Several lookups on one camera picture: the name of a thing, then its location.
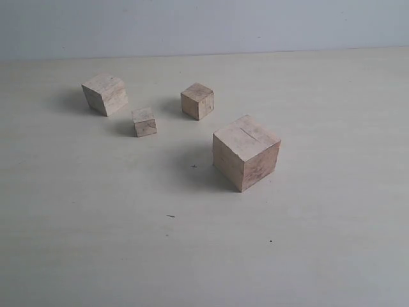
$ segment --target table surface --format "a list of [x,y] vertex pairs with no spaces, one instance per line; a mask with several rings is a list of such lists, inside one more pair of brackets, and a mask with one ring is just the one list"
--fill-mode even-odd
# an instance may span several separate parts
[[[0,63],[0,305],[407,306],[409,48]],[[109,72],[129,105],[92,112]],[[181,113],[194,82],[215,92]],[[131,110],[158,134],[135,138]],[[282,139],[238,193],[212,133]]]

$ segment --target white wall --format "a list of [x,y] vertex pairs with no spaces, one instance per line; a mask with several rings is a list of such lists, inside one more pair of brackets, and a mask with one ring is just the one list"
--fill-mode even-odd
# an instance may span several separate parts
[[408,0],[3,0],[0,60],[409,45]]

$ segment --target wooden cube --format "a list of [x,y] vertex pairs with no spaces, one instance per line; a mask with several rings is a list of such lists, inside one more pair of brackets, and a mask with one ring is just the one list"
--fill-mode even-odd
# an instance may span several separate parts
[[82,84],[89,107],[109,116],[128,103],[125,83],[109,74],[96,75]]
[[157,133],[155,117],[150,107],[132,111],[132,119],[134,120],[137,137]]
[[246,115],[213,133],[213,164],[243,192],[273,172],[280,143]]
[[214,93],[202,84],[195,83],[181,95],[181,109],[196,120],[201,120],[214,109]]

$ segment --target large wooden cube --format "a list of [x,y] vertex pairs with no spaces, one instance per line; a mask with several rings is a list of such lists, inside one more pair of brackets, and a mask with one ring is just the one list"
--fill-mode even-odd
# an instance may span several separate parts
[[134,120],[137,137],[157,133],[155,117],[150,107],[132,111],[132,119]]
[[213,133],[213,164],[243,192],[273,172],[280,143],[246,115]]
[[128,103],[125,83],[109,74],[96,75],[82,84],[90,108],[105,116],[115,113]]
[[195,83],[181,95],[181,109],[196,120],[201,120],[214,109],[214,93],[202,84]]

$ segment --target cube top face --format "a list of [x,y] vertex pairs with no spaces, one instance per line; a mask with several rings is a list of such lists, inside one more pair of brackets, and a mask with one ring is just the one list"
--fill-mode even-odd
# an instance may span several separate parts
[[206,86],[195,83],[192,86],[189,86],[185,91],[183,91],[181,94],[185,95],[186,97],[196,101],[200,102],[203,99],[205,99],[207,96],[211,95],[213,91]]
[[132,119],[134,123],[146,122],[147,120],[154,120],[152,110],[150,107],[132,111]]
[[115,91],[124,88],[125,83],[120,78],[102,73],[85,82],[83,86],[97,92],[103,99],[109,99]]
[[230,148],[243,162],[247,162],[281,141],[274,133],[256,123],[249,115],[219,129],[214,132],[214,136]]

